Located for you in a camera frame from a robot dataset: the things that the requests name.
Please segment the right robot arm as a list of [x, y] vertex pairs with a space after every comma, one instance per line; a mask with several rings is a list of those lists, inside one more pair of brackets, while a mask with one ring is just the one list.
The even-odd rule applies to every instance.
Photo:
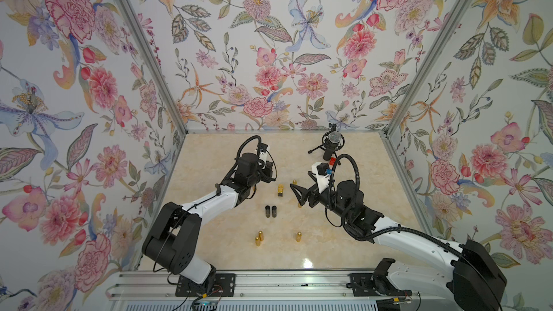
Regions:
[[310, 188], [291, 184], [302, 206], [324, 206], [340, 219], [339, 226], [358, 242], [387, 246], [427, 263], [411, 268], [383, 259], [373, 278], [388, 290], [415, 290], [453, 301], [462, 310], [502, 310], [507, 279], [485, 247], [468, 239], [458, 243], [406, 227], [364, 204], [359, 167], [348, 154], [334, 164], [313, 164]]

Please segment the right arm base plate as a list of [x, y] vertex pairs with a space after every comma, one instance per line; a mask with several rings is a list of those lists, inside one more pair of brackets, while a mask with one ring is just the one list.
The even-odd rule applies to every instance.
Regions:
[[384, 277], [373, 277], [373, 273], [352, 273], [346, 287], [355, 297], [411, 297], [411, 290], [395, 288]]

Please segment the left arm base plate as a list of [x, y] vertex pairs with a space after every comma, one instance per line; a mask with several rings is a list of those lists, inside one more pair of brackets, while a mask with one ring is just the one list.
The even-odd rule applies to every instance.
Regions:
[[214, 273], [201, 284], [195, 283], [184, 276], [177, 282], [175, 295], [177, 297], [233, 297], [236, 288], [236, 274]]

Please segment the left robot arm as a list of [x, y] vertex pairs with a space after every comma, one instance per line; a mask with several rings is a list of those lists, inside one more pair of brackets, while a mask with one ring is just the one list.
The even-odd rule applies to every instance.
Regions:
[[276, 181], [276, 172], [269, 146], [262, 138], [254, 135], [246, 139], [237, 151], [233, 166], [213, 192], [187, 204], [168, 202], [161, 208], [145, 237], [142, 254], [172, 275], [211, 290], [216, 268], [196, 254], [202, 227], [250, 200], [259, 183]]

